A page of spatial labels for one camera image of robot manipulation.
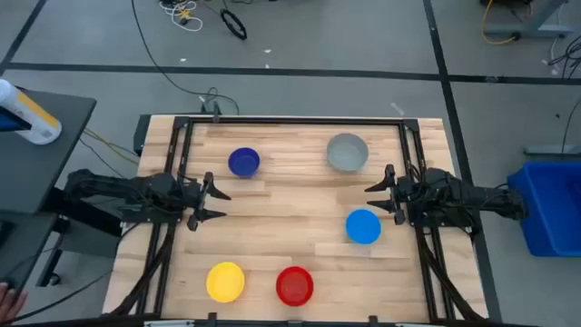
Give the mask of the grey bowl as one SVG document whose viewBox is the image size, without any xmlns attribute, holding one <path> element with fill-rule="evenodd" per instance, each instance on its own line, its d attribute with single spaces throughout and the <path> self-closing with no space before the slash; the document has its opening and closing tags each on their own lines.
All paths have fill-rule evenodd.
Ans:
<svg viewBox="0 0 581 327">
<path fill-rule="evenodd" d="M 327 144 L 326 157 L 337 171 L 355 173 L 361 170 L 369 158 L 369 148 L 356 134 L 336 134 Z"/>
</svg>

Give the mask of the black aluminium table frame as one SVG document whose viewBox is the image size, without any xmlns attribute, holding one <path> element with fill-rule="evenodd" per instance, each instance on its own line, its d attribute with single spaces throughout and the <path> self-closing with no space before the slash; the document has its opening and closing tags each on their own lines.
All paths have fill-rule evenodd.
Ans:
<svg viewBox="0 0 581 327">
<path fill-rule="evenodd" d="M 369 148 L 355 173 L 332 168 L 326 157 L 336 134 L 356 134 Z M 250 147 L 260 156 L 257 173 L 240 178 L 228 167 L 230 154 Z M 209 199 L 207 207 L 226 216 L 190 231 L 173 227 L 169 262 L 153 277 L 139 307 L 165 319 L 221 324 L 249 322 L 305 326 L 315 322 L 426 322 L 458 317 L 435 276 L 419 257 L 426 239 L 445 263 L 450 279 L 472 308 L 487 313 L 477 262 L 468 235 L 454 227 L 438 232 L 378 211 L 381 235 L 370 245 L 352 242 L 348 215 L 378 199 L 366 189 L 393 164 L 398 174 L 412 166 L 453 168 L 439 119 L 207 115 L 151 118 L 138 168 L 145 176 L 214 175 L 230 201 Z M 233 302 L 216 302 L 206 278 L 217 263 L 241 267 L 245 285 Z M 284 304 L 276 280 L 287 267 L 306 269 L 313 281 L 310 300 Z"/>
</svg>

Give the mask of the grey metal stand base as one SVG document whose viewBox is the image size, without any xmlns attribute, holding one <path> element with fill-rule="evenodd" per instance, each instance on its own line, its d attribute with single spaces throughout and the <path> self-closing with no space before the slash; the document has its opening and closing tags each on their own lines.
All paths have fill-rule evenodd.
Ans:
<svg viewBox="0 0 581 327">
<path fill-rule="evenodd" d="M 555 38 L 565 37 L 574 32 L 574 29 L 567 25 L 549 24 L 547 20 L 569 0 L 532 0 L 539 1 L 539 5 L 534 5 L 533 14 L 523 23 L 514 24 L 488 24 L 486 15 L 494 0 L 489 0 L 482 18 L 481 30 L 484 36 L 505 37 L 505 43 L 516 41 L 521 38 Z"/>
</svg>

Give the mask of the light blue bowl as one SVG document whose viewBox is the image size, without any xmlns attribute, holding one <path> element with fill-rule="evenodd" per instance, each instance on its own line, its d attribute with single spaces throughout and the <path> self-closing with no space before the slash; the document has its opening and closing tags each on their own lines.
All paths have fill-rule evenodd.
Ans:
<svg viewBox="0 0 581 327">
<path fill-rule="evenodd" d="M 354 243 L 369 245 L 380 237 L 381 222 L 375 213 L 358 209 L 348 215 L 345 230 L 349 239 Z"/>
</svg>

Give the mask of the blue plastic bin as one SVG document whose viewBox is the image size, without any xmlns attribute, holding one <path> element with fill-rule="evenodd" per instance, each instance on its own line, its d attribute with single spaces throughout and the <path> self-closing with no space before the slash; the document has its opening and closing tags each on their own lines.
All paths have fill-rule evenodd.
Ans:
<svg viewBox="0 0 581 327">
<path fill-rule="evenodd" d="M 527 162 L 507 182 L 527 206 L 521 228 L 531 254 L 581 257 L 581 162 Z"/>
</svg>

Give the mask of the black box at table corner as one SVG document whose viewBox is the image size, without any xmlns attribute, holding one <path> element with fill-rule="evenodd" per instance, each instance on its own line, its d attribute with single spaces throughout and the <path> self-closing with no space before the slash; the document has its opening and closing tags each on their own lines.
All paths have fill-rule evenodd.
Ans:
<svg viewBox="0 0 581 327">
<path fill-rule="evenodd" d="M 133 133 L 133 151 L 138 157 L 142 156 L 150 121 L 151 116 L 149 114 L 142 114 L 135 127 Z"/>
</svg>

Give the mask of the person's hand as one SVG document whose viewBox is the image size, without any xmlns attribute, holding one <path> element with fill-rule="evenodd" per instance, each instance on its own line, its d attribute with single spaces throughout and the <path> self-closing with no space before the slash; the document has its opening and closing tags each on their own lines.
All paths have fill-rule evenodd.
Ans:
<svg viewBox="0 0 581 327">
<path fill-rule="evenodd" d="M 14 319 L 24 307 L 27 295 L 27 291 L 16 295 L 15 289 L 8 283 L 0 282 L 0 322 Z"/>
</svg>

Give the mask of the white canister with yellow label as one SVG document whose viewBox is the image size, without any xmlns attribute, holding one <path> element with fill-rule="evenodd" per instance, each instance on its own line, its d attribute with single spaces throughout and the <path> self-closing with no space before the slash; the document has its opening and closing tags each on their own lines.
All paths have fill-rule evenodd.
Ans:
<svg viewBox="0 0 581 327">
<path fill-rule="evenodd" d="M 25 123 L 15 130 L 32 144 L 45 145 L 56 140 L 61 132 L 61 123 L 23 91 L 4 79 L 0 79 L 0 113 L 17 117 Z"/>
</svg>

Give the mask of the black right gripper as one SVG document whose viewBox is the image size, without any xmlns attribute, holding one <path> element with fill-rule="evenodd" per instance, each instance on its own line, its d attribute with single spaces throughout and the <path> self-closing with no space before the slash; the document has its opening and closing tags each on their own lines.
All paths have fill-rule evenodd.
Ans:
<svg viewBox="0 0 581 327">
<path fill-rule="evenodd" d="M 394 165 L 387 164 L 385 177 L 379 183 L 367 188 L 366 192 L 381 192 L 389 189 L 390 200 L 368 201 L 368 205 L 393 213 L 395 224 L 402 225 L 406 221 L 406 217 L 401 204 L 410 202 L 414 184 L 412 177 L 396 177 Z"/>
</svg>

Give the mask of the dark grey side table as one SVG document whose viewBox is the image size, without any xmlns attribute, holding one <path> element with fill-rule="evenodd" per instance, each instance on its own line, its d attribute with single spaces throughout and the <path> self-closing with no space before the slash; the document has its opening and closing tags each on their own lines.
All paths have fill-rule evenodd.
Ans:
<svg viewBox="0 0 581 327">
<path fill-rule="evenodd" d="M 53 232 L 92 228 L 118 240 L 119 219 L 89 203 L 72 203 L 55 185 L 88 124 L 97 101 L 90 97 L 25 90 L 62 124 L 50 144 L 35 145 L 0 133 L 0 282 L 21 292 Z"/>
</svg>

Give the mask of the yellow bowl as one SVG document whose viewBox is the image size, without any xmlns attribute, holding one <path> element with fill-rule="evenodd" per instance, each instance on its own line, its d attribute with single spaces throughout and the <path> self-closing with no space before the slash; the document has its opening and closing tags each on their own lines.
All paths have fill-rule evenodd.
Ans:
<svg viewBox="0 0 581 327">
<path fill-rule="evenodd" d="M 207 274 L 206 291 L 216 302 L 233 302 L 242 293 L 245 276 L 239 265 L 232 262 L 215 264 Z"/>
</svg>

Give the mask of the dark blue bowl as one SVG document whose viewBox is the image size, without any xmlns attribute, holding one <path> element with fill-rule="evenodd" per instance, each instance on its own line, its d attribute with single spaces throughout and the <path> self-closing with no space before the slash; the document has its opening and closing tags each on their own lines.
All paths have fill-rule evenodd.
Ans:
<svg viewBox="0 0 581 327">
<path fill-rule="evenodd" d="M 235 149 L 228 159 L 230 171 L 240 178 L 253 177 L 258 171 L 260 163 L 259 154 L 250 147 Z"/>
</svg>

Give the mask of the red bowl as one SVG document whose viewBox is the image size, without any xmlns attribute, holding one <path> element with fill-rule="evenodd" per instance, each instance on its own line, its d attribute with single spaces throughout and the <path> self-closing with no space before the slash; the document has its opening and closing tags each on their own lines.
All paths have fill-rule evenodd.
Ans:
<svg viewBox="0 0 581 327">
<path fill-rule="evenodd" d="M 276 293 L 286 305 L 299 307 L 306 304 L 314 292 L 314 281 L 310 273 L 299 266 L 282 270 L 276 280 Z"/>
</svg>

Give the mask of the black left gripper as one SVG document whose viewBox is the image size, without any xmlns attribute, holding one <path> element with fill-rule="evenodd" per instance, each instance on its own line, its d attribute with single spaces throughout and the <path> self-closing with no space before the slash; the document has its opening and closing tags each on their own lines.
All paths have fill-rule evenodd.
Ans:
<svg viewBox="0 0 581 327">
<path fill-rule="evenodd" d="M 190 231 L 195 231 L 199 223 L 207 220 L 226 216 L 226 213 L 204 209 L 205 197 L 210 197 L 230 201 L 231 197 L 220 191 L 213 183 L 213 175 L 207 172 L 201 183 L 196 178 L 187 177 L 180 173 L 182 178 L 182 200 L 187 208 L 193 209 L 193 213 L 187 222 Z"/>
</svg>

